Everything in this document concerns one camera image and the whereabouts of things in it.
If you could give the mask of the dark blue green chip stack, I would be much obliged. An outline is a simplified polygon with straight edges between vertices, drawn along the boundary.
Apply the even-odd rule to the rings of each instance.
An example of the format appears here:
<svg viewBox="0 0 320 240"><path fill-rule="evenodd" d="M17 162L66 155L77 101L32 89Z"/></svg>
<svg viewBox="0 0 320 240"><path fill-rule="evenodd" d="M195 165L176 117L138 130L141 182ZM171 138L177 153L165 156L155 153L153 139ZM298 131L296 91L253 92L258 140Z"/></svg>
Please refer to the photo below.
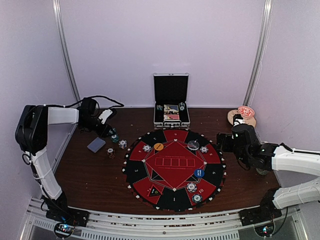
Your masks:
<svg viewBox="0 0 320 240"><path fill-rule="evenodd" d="M109 131L110 134L110 139L113 143L118 143L119 142L119 135L116 131L115 128L113 128L112 130Z"/></svg>

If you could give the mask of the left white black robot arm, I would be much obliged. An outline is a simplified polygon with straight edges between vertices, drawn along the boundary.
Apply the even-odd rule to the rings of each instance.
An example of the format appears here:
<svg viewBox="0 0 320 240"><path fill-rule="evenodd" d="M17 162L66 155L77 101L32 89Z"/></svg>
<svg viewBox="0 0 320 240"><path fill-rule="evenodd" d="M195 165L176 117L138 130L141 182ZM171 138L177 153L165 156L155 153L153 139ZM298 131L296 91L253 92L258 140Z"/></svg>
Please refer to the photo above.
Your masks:
<svg viewBox="0 0 320 240"><path fill-rule="evenodd" d="M116 115L114 107L96 114L95 97L85 97L77 106L72 105L26 105L15 131L15 140L23 151L22 158L31 166L34 179L42 194L50 200L58 200L63 190L58 184L47 155L48 126L77 124L79 128L95 132L100 138L115 134L107 123Z"/></svg>

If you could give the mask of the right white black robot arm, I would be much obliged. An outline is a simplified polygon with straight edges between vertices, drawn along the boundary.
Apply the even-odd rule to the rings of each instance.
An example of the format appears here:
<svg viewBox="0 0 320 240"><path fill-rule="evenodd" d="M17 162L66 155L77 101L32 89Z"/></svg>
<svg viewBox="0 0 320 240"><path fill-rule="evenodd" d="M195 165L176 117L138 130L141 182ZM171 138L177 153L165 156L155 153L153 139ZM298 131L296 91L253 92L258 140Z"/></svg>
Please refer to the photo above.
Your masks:
<svg viewBox="0 0 320 240"><path fill-rule="evenodd" d="M290 148L284 143L261 143L255 128L248 124L238 124L232 133L219 133L217 147L223 152L233 153L247 168L263 171L290 171L320 176L320 153ZM269 190L256 210L259 220L268 220L276 209L283 209L320 200L320 179L299 185Z"/></svg>

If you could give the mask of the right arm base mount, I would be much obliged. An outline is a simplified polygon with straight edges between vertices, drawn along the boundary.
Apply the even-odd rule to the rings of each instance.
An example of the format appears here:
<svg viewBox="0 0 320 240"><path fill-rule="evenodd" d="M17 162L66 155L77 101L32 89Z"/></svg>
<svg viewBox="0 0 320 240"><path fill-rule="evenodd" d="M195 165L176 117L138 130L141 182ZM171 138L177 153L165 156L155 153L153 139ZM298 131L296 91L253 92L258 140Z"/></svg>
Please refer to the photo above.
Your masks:
<svg viewBox="0 0 320 240"><path fill-rule="evenodd" d="M269 189L258 207L246 208L238 212L242 226L271 221L282 216L282 211L273 203L274 195L279 188Z"/></svg>

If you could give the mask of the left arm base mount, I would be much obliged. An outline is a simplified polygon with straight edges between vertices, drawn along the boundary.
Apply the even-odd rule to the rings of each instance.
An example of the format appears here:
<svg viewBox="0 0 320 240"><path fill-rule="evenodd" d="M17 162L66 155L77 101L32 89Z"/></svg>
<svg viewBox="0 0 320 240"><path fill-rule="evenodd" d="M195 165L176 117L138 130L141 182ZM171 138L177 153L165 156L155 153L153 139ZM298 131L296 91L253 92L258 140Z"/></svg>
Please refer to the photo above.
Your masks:
<svg viewBox="0 0 320 240"><path fill-rule="evenodd" d="M51 208L45 214L48 219L80 227L85 227L87 225L89 215L90 213L88 211L75 208L68 208L66 211Z"/></svg>

